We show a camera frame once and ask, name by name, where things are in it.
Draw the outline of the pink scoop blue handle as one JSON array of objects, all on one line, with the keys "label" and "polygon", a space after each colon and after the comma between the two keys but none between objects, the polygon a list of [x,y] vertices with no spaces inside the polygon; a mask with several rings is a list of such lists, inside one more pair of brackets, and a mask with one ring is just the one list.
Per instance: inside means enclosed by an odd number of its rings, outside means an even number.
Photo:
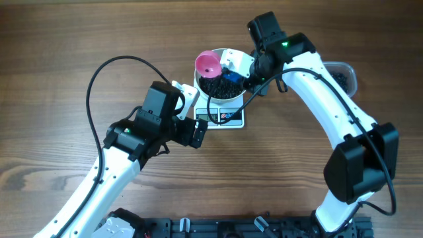
[{"label": "pink scoop blue handle", "polygon": [[240,83],[242,75],[236,72],[237,64],[233,63],[233,56],[237,60],[239,52],[234,49],[206,50],[198,55],[195,60],[196,71],[206,79],[223,76],[234,83]]}]

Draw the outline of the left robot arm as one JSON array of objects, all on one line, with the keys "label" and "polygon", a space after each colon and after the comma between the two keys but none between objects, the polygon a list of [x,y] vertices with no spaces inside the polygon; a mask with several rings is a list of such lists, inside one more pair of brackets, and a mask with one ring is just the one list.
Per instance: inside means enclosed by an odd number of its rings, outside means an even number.
[{"label": "left robot arm", "polygon": [[135,120],[125,118],[109,127],[104,147],[88,175],[36,236],[143,237],[144,221],[140,217],[124,209],[108,210],[168,141],[201,146],[208,124],[187,116],[199,97],[198,88],[191,85],[154,82],[144,105],[135,109]]}]

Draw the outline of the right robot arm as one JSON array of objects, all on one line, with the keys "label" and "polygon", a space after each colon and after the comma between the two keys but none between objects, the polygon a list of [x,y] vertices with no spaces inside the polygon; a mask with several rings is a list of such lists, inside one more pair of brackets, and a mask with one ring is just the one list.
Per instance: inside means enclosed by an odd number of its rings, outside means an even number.
[{"label": "right robot arm", "polygon": [[291,88],[318,120],[333,148],[323,174],[328,192],[313,212],[310,234],[334,237],[350,228],[364,205],[392,216],[399,133],[378,124],[360,109],[331,76],[316,47],[303,33],[288,36],[273,12],[247,24],[255,50],[249,79],[254,94],[271,81],[279,91]]}]

